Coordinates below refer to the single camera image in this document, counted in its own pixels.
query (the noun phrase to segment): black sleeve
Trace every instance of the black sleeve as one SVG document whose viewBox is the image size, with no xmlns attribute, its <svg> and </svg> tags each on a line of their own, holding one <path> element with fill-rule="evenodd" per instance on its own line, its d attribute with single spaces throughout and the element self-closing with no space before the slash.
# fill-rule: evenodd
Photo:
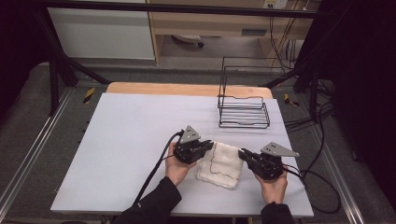
<svg viewBox="0 0 396 224">
<path fill-rule="evenodd" d="M 289 207 L 283 203 L 269 203 L 262 209 L 262 224 L 294 223 Z"/>
<path fill-rule="evenodd" d="M 113 224 L 161 224 L 166 223 L 171 211 L 181 201 L 180 193 L 166 176 L 157 188 L 137 205 L 125 210 Z"/>
</svg>

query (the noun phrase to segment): white tabletop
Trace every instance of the white tabletop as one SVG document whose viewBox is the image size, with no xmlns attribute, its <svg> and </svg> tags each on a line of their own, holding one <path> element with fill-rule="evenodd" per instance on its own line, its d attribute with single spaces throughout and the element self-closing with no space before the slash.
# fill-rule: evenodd
<svg viewBox="0 0 396 224">
<path fill-rule="evenodd" d="M 119 214 L 134 202 L 168 139 L 191 125 L 201 140 L 260 152 L 270 142 L 291 148 L 276 100 L 265 100 L 267 129 L 219 128 L 217 97 L 104 93 L 64 178 L 51 211 L 64 214 Z M 297 167 L 294 158 L 283 162 Z M 244 163 L 236 189 L 196 179 L 196 167 L 177 187 L 182 201 L 175 216 L 251 217 L 264 207 L 261 187 Z M 145 194 L 164 177 L 164 162 Z M 284 203 L 294 217 L 312 217 L 301 181 L 288 175 Z"/>
</svg>

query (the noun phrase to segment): floor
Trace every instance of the floor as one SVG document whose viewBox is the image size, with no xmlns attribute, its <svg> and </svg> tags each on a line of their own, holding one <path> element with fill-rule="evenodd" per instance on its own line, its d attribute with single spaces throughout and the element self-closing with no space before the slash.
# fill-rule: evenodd
<svg viewBox="0 0 396 224">
<path fill-rule="evenodd" d="M 164 40 L 162 62 L 156 65 L 154 62 L 138 61 L 103 61 L 82 60 L 93 71 L 103 77 L 117 81 L 141 81 L 141 82 L 173 82 L 173 83 L 197 83 L 219 84 L 219 74 L 224 57 L 254 57 L 261 58 L 262 51 L 257 39 L 254 38 L 224 38 L 203 37 L 205 43 L 202 49 L 192 44 L 182 43 L 171 36 Z M 252 59 L 228 59 L 230 65 L 241 65 L 234 69 L 237 71 L 261 72 L 262 68 L 248 68 L 248 66 L 266 65 L 263 60 Z M 268 80 L 273 79 L 279 73 L 270 73 Z M 63 113 L 57 120 L 50 120 L 50 92 L 48 68 L 38 66 L 32 71 L 21 97 L 10 108 L 5 118 L 0 121 L 0 221 L 3 223 L 61 223 L 66 220 L 83 220 L 85 222 L 99 223 L 101 216 L 79 215 L 63 216 L 53 214 L 50 205 L 56 195 L 56 189 L 62 184 L 67 168 L 73 160 L 78 149 L 78 142 L 84 135 L 84 130 L 89 125 L 89 120 L 100 98 L 100 93 L 106 90 L 106 86 L 100 85 L 85 75 L 78 73 L 80 82 L 76 88 L 63 87 L 63 92 L 70 94 L 70 100 L 63 108 Z M 245 85 L 257 85 L 267 79 L 254 80 Z M 278 100 L 284 120 L 296 120 L 305 118 L 307 94 L 295 93 L 292 89 L 294 78 L 281 83 L 272 89 L 274 97 Z M 88 88 L 95 87 L 95 94 L 88 104 L 82 101 Z M 285 93 L 290 95 L 294 104 L 285 104 Z M 327 96 L 320 96 L 319 102 L 327 101 Z M 43 142 L 35 142 L 46 122 L 53 121 L 56 125 L 49 130 L 49 137 Z M 326 179 L 340 186 L 343 192 L 343 206 L 334 214 L 324 214 L 315 211 L 315 217 L 296 219 L 302 223 L 396 223 L 394 210 L 387 203 L 387 199 L 378 189 L 370 171 L 364 163 L 352 160 L 352 151 L 348 146 L 343 131 L 337 124 L 336 116 L 329 116 L 324 121 L 326 133 L 325 152 L 314 166 L 314 170 L 325 176 Z M 306 155 L 297 160 L 299 167 L 305 168 L 316 155 L 319 146 L 321 132 L 318 125 L 302 129 L 298 132 L 290 132 L 290 142 L 293 149 Z M 38 153 L 27 158 L 34 161 L 28 167 L 29 175 L 15 175 L 26 155 L 30 155 L 32 146 L 38 146 Z M 334 174 L 341 175 L 340 179 L 334 179 Z M 307 179 L 310 186 L 310 200 L 319 208 L 332 210 L 337 204 L 334 193 L 314 176 Z M 13 190 L 17 194 L 10 198 L 12 203 L 4 203 L 6 194 Z M 350 205 L 355 204 L 357 210 L 350 210 Z M 353 221 L 351 215 L 360 215 L 361 220 Z"/>
</svg>

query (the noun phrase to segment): black wire rack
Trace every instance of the black wire rack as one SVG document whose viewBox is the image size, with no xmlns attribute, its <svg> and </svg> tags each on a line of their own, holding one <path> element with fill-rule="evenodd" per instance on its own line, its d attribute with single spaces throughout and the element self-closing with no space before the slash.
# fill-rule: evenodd
<svg viewBox="0 0 396 224">
<path fill-rule="evenodd" d="M 260 96 L 237 98 L 223 95 L 219 97 L 218 108 L 220 128 L 266 129 L 270 126 L 267 107 Z"/>
<path fill-rule="evenodd" d="M 275 78 L 286 74 L 283 67 L 265 65 L 232 65 L 225 64 L 226 59 L 247 60 L 278 60 L 278 58 L 224 57 L 219 84 L 218 109 L 220 128 L 253 128 L 266 129 L 270 126 L 270 118 L 264 99 L 261 96 L 245 98 L 227 95 L 227 85 L 240 78 L 243 84 L 258 86 L 260 80 Z"/>
</svg>

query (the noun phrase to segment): gray carpet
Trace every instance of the gray carpet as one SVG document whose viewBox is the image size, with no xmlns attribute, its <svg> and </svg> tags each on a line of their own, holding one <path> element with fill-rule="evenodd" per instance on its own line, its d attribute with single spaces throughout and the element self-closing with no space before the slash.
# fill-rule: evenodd
<svg viewBox="0 0 396 224">
<path fill-rule="evenodd" d="M 103 77 L 117 81 L 135 82 L 170 82 L 170 83 L 198 83 L 219 84 L 219 72 L 200 72 L 186 70 L 158 70 L 158 69 L 94 69 Z M 0 127 L 0 190 L 4 190 L 7 182 L 18 169 L 30 145 L 33 144 L 39 130 L 44 125 L 50 111 L 49 74 L 45 67 L 37 67 L 32 72 L 21 99 L 10 109 L 6 119 Z M 249 85 L 262 84 L 265 80 L 250 80 Z M 305 94 L 294 94 L 291 83 L 284 83 L 273 89 L 274 97 L 278 100 L 284 120 L 305 118 L 306 114 L 301 106 L 284 104 L 284 93 L 290 95 L 293 101 L 306 99 Z M 50 219 L 99 220 L 100 216 L 65 216 L 50 211 L 50 206 L 56 195 L 54 190 L 62 184 L 68 166 L 78 149 L 78 141 L 83 137 L 83 130 L 88 126 L 92 113 L 100 98 L 100 93 L 106 87 L 96 88 L 92 99 L 87 105 L 82 103 L 89 86 L 78 86 L 74 89 L 71 100 L 55 126 L 44 146 L 35 166 L 26 179 L 17 198 L 7 213 L 7 218 L 30 217 Z M 336 158 L 337 164 L 343 171 L 346 182 L 353 193 L 361 213 L 367 223 L 396 223 L 396 215 L 388 201 L 378 188 L 370 171 L 364 163 L 351 159 L 350 147 L 340 129 L 336 117 L 324 120 L 326 144 Z M 305 169 L 318 151 L 318 140 L 312 129 L 306 128 L 290 134 L 293 150 L 302 156 L 297 160 L 300 169 Z M 320 158 L 313 170 L 330 180 L 327 169 Z M 311 202 L 322 209 L 333 209 L 336 205 L 335 194 L 329 187 L 317 178 L 309 175 L 306 179 L 309 187 Z M 304 223 L 348 223 L 343 208 L 335 214 L 326 215 L 318 211 L 313 218 L 303 218 Z"/>
</svg>

